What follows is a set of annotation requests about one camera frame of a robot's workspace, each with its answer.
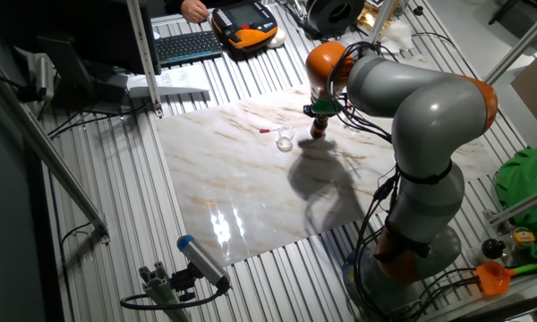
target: black cable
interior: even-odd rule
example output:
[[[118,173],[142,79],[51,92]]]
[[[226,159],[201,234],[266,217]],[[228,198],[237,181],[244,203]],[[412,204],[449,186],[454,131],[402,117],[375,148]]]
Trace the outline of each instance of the black cable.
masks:
[[[384,131],[382,128],[380,128],[378,125],[366,120],[363,116],[357,115],[354,110],[352,112],[348,111],[346,106],[343,106],[339,102],[339,95],[334,93],[334,80],[336,79],[337,73],[342,67],[344,67],[345,61],[351,57],[352,54],[356,52],[362,52],[363,50],[374,50],[376,53],[379,53],[379,48],[374,46],[371,43],[360,41],[353,43],[351,45],[348,45],[345,49],[345,52],[340,56],[338,59],[338,62],[334,65],[332,68],[332,71],[330,72],[330,75],[328,76],[327,81],[327,90],[328,90],[328,96],[330,97],[330,100],[333,103],[334,108],[339,112],[338,118],[342,123],[344,123],[347,127],[358,130],[358,131],[366,131],[375,135],[380,136],[383,140],[388,141],[389,143],[392,142],[392,136],[388,132]]]
[[[437,284],[439,281],[441,281],[442,278],[446,277],[447,275],[450,275],[450,274],[453,274],[453,273],[458,273],[458,272],[474,272],[474,271],[475,271],[475,268],[457,268],[457,269],[452,269],[450,271],[447,271],[442,276],[436,278],[433,282],[431,282],[428,286],[426,286],[426,288],[420,294],[419,298],[421,299],[423,297],[423,295],[425,295],[427,292],[429,292],[430,288],[433,285]]]
[[[192,307],[196,307],[199,305],[207,304],[215,300],[217,297],[221,296],[225,292],[226,290],[222,291],[219,289],[217,290],[217,292],[215,292],[215,294],[208,297],[207,299],[193,301],[189,303],[169,304],[169,305],[142,305],[142,304],[128,303],[128,301],[134,301],[138,299],[147,299],[149,297],[147,294],[137,294],[137,295],[132,295],[132,296],[128,296],[126,298],[121,299],[119,301],[119,304],[126,309],[137,309],[137,310],[187,309],[187,308],[192,308]]]
[[[59,71],[55,71],[55,75],[54,75],[54,90],[55,90],[55,81],[57,81],[57,75],[59,75]],[[39,110],[39,113],[38,113],[38,121],[40,118],[42,118],[42,114],[44,113],[44,111],[46,110],[46,105],[47,105],[47,101],[44,99],[44,104],[42,105],[42,108]]]
[[[392,58],[394,58],[394,60],[396,61],[396,63],[400,63],[399,60],[397,60],[396,56],[394,54],[392,54],[392,52],[386,48],[386,46],[380,46],[380,48],[383,48],[383,49],[386,49],[386,51],[388,52],[388,54],[390,54],[392,56]]]
[[[442,38],[444,40],[446,40],[449,45],[456,47],[456,45],[451,41],[450,38],[446,37],[446,36],[443,36],[443,35],[440,35],[439,33],[435,33],[435,32],[416,32],[412,35],[412,37],[418,37],[418,36],[428,36],[428,37],[436,37],[436,38]]]
[[[65,291],[68,295],[68,305],[70,306],[70,314],[72,314],[72,321],[75,322],[75,316],[73,315],[72,294],[70,293],[70,279],[68,277],[68,271],[67,271],[66,263],[65,263],[64,247],[62,246],[62,240],[60,240],[60,234],[62,233],[62,231],[60,230],[60,218],[57,212],[57,202],[55,201],[54,180],[52,179],[51,171],[48,170],[47,175],[49,177],[50,190],[52,193],[52,204],[54,207],[55,228],[57,230],[57,238],[58,238],[59,247],[60,247],[60,259],[62,260],[62,271],[64,272]]]
[[[376,181],[376,189],[379,189],[379,181],[380,181],[383,177],[387,176],[389,173],[391,173],[392,171],[394,171],[394,169],[396,169],[396,165],[392,166],[392,167],[391,167],[385,174],[383,174],[380,178],[378,178],[378,180]],[[379,205],[379,208],[382,209],[382,210],[384,210],[385,212],[388,212],[388,210],[384,209],[384,208],[382,207],[382,205]]]
[[[421,305],[421,307],[418,310],[416,310],[414,313],[412,313],[410,315],[407,315],[405,317],[391,317],[392,321],[395,321],[395,322],[415,321],[418,318],[420,318],[422,316],[422,314],[425,313],[426,309],[428,309],[428,307],[441,294],[443,294],[447,290],[451,290],[451,289],[453,289],[455,287],[459,287],[459,286],[466,286],[466,285],[469,285],[469,284],[476,284],[478,281],[479,281],[479,277],[476,276],[476,277],[472,277],[472,278],[467,278],[465,280],[457,281],[457,282],[449,284],[449,285],[441,286],[440,288],[436,289],[436,291],[433,294],[431,294],[428,297],[428,299]]]
[[[65,240],[66,240],[68,237],[70,237],[70,235],[71,235],[73,232],[75,232],[75,231],[77,231],[78,229],[81,229],[81,228],[83,228],[83,227],[85,227],[85,226],[87,226],[87,225],[91,225],[91,222],[86,223],[86,224],[84,224],[84,225],[79,225],[79,226],[73,228],[71,231],[69,231],[69,232],[64,236],[64,238],[62,238],[62,241],[60,241],[60,244],[64,245]]]
[[[356,28],[356,32],[358,33],[361,33],[363,34],[364,36],[368,37],[368,32],[364,31],[364,30],[361,30],[360,28],[358,27],[355,27]]]
[[[30,91],[28,88],[26,88],[25,86],[15,82],[15,81],[12,81],[12,80],[8,80],[7,78],[5,77],[2,77],[0,76],[0,81],[3,81],[3,82],[6,82],[12,86],[14,86],[15,88],[17,89],[20,89],[20,90],[24,90],[24,91]]]
[[[294,22],[296,22],[299,28],[304,29],[306,27],[306,24],[304,23],[303,19],[288,6],[288,3],[283,4],[280,2],[280,0],[276,0],[276,2],[281,8],[283,8],[288,14],[290,14],[291,17],[293,17]]]
[[[364,290],[362,279],[360,277],[360,261],[362,260],[363,250],[367,246],[367,243],[366,244],[362,243],[364,231],[366,227],[368,226],[368,223],[370,222],[371,215],[376,210],[376,208],[378,208],[379,202],[376,206],[373,206],[373,205],[374,205],[374,200],[370,204],[366,217],[364,218],[364,221],[362,222],[362,226],[360,227],[360,233],[358,236],[358,242],[356,243],[356,249],[354,253],[354,282],[356,284],[356,290],[360,294],[360,297],[362,298],[362,301],[364,302],[364,304],[368,306],[377,315],[384,317],[384,314],[382,313],[382,311],[378,308],[376,303],[374,303],[374,301],[371,299],[370,295],[366,292],[366,290]]]
[[[133,110],[131,111],[128,111],[128,112],[124,112],[124,113],[120,113],[120,114],[113,114],[113,115],[108,115],[108,116],[104,116],[104,117],[101,117],[101,118],[98,118],[98,119],[93,119],[93,120],[89,120],[89,121],[83,121],[83,122],[79,122],[79,123],[75,123],[75,124],[72,124],[70,126],[67,126],[65,128],[63,128],[62,130],[52,134],[54,131],[51,131],[48,136],[50,137],[50,139],[53,139],[54,137],[64,133],[65,131],[68,131],[70,130],[71,128],[74,128],[76,126],[80,126],[80,125],[84,125],[84,124],[88,124],[88,123],[94,123],[94,122],[97,122],[97,121],[103,121],[103,120],[107,120],[107,119],[110,119],[110,118],[113,118],[113,117],[117,117],[117,116],[125,116],[125,115],[128,115],[128,114],[133,114],[139,110],[141,110],[142,108],[146,107],[147,105],[149,105],[149,103],[151,103],[151,101],[145,103],[143,106],[140,106],[140,107],[137,107],[137,108],[134,108]]]
[[[94,103],[90,108],[89,110],[93,109],[93,106],[95,106],[96,103]],[[65,122],[63,122],[62,124],[60,124],[58,127],[56,127],[55,129],[53,129],[50,133],[47,134],[47,136],[51,137],[53,133],[56,133],[58,130],[60,130],[62,127],[64,127],[64,125],[68,124],[74,117],[78,116],[78,114],[81,113],[81,111],[78,111],[76,112],[74,115],[68,117],[67,120],[65,120]]]

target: desk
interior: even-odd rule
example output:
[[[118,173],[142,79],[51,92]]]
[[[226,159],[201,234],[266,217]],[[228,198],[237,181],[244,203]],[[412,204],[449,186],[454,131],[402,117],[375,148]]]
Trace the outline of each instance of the desk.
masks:
[[[422,17],[412,14],[416,5],[425,8]],[[188,113],[306,82],[303,62],[316,44],[297,32],[280,9],[274,6],[270,9],[286,30],[285,46],[248,54],[249,60],[240,63],[226,55],[196,63],[207,72],[212,95],[209,99],[202,95],[164,97],[166,115]],[[430,5],[422,0],[410,2],[403,19],[416,32],[435,31],[449,37]],[[210,29],[208,25],[188,24],[175,17],[158,18],[153,23],[154,31],[162,36]],[[422,54],[442,71],[475,76],[469,65],[439,40],[414,38],[413,41],[416,48],[401,53],[402,56]],[[66,114],[54,115],[44,121],[44,126],[51,131],[65,117]],[[89,120],[96,116],[84,114],[82,117]],[[187,264],[175,247],[177,238],[185,234],[185,227],[158,144],[155,121],[152,114],[143,112],[124,120],[115,118],[90,123],[85,130],[76,128],[55,140],[68,166],[106,216],[112,238],[106,246],[89,241],[85,233],[78,233],[68,238],[64,245],[76,320],[166,320],[161,312],[137,312],[119,306],[120,298],[142,293],[139,267],[152,267],[160,260],[171,273],[184,269]],[[525,146],[503,114],[498,115],[483,142],[496,165],[507,161]],[[492,233],[479,218],[485,208],[499,210],[499,205],[492,199],[491,179],[485,176],[466,186],[462,210],[451,223],[465,249]],[[53,197],[61,234],[85,224],[86,218],[59,184],[50,185],[47,176],[45,181],[47,191],[51,188],[53,192],[48,193],[52,227],[56,224]],[[375,216],[373,224],[381,225],[380,220],[381,217]],[[229,295],[189,309],[189,312],[195,321],[350,321],[359,317],[355,306],[346,300],[340,272],[343,258],[353,250],[358,224],[344,225],[228,266],[226,269],[234,287]],[[58,240],[55,229],[53,239]],[[55,248],[55,251],[59,258],[59,249]],[[465,258],[460,257],[455,266],[465,267]],[[67,320],[71,320],[61,273],[60,281],[64,312]],[[524,284],[525,280],[519,281],[521,287],[528,286]],[[209,297],[213,292],[206,281],[197,283],[199,299]],[[461,314],[461,308],[481,306],[480,297],[474,289],[459,289],[437,301],[438,308],[445,309],[431,309],[429,317],[458,309],[448,313],[449,318],[443,318],[451,319]]]

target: white marble surface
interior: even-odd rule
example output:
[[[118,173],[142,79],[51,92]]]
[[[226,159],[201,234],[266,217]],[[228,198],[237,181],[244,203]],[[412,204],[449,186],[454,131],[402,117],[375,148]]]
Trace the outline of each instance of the white marble surface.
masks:
[[[391,146],[336,118],[325,141],[310,138],[307,88],[287,89],[157,121],[187,233],[221,264],[362,219],[378,178],[394,165]],[[371,118],[390,131],[391,120]],[[276,132],[295,129],[290,152]],[[481,140],[452,156],[466,181],[492,174]]]

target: keyboard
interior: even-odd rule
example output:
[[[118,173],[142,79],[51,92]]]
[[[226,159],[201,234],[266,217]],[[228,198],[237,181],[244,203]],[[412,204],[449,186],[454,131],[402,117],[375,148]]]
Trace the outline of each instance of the keyboard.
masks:
[[[162,65],[189,63],[223,53],[223,45],[214,31],[159,38],[155,44]]]

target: green cloth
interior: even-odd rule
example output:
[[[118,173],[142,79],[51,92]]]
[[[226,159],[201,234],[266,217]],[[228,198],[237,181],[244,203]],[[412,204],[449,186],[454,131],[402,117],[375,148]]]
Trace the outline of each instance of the green cloth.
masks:
[[[496,184],[499,201],[504,208],[537,192],[537,148],[526,148],[500,167]],[[529,228],[537,240],[537,207],[515,216],[517,226]],[[537,260],[537,242],[530,248],[529,255]]]

